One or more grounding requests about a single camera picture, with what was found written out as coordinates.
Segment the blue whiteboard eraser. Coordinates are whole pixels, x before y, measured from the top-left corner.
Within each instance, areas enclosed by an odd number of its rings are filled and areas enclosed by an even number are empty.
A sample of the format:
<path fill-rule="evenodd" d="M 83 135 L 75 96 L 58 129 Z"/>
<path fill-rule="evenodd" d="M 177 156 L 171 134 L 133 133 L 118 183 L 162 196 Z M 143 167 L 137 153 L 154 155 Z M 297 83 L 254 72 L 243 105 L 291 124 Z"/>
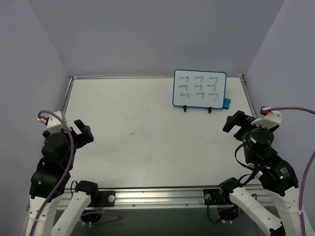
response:
<path fill-rule="evenodd" d="M 229 98 L 224 98 L 224 100 L 223 100 L 223 108 L 224 108 L 224 109 L 229 109 L 229 107 L 230 107 L 230 102 L 231 102 L 231 99 L 229 99 Z"/>

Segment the blue framed whiteboard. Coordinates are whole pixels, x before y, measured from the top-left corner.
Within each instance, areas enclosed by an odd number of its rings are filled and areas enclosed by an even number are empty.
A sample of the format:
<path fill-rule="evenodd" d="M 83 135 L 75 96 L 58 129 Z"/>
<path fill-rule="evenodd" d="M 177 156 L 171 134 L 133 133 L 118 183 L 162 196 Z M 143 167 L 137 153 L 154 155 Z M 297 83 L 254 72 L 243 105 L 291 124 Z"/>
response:
<path fill-rule="evenodd" d="M 174 72 L 172 104 L 175 107 L 223 108 L 227 74 L 216 71 Z"/>

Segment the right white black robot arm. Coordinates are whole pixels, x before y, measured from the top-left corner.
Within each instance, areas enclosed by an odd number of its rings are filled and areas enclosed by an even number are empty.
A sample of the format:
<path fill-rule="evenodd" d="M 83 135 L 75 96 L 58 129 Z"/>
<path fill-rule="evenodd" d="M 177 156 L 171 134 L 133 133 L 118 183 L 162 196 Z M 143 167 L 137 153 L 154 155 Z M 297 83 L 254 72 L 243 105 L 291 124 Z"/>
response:
<path fill-rule="evenodd" d="M 313 236 L 315 231 L 307 218 L 302 203 L 303 184 L 298 182 L 293 167 L 272 148 L 274 131 L 282 121 L 281 112 L 264 107 L 263 117 L 254 118 L 243 111 L 228 116 L 223 131 L 235 126 L 233 135 L 244 150 L 242 166 L 251 171 L 249 179 L 258 180 L 271 197 L 278 216 L 262 206 L 241 183 L 231 177 L 219 185 L 219 198 L 240 208 L 267 236 Z"/>

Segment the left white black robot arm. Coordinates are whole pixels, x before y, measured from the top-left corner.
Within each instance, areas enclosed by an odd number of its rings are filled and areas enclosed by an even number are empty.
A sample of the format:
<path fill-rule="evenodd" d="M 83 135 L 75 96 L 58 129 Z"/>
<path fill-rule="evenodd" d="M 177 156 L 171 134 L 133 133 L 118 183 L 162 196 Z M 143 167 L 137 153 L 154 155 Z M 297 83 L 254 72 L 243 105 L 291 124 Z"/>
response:
<path fill-rule="evenodd" d="M 75 186 L 70 203 L 59 220 L 55 220 L 57 207 L 62 199 L 65 186 L 70 179 L 66 167 L 70 161 L 70 138 L 61 129 L 58 133 L 44 131 L 45 138 L 35 173 L 31 177 L 30 212 L 26 235 L 68 236 L 72 233 L 81 214 L 87 206 L 99 201 L 97 183 L 82 180 Z"/>

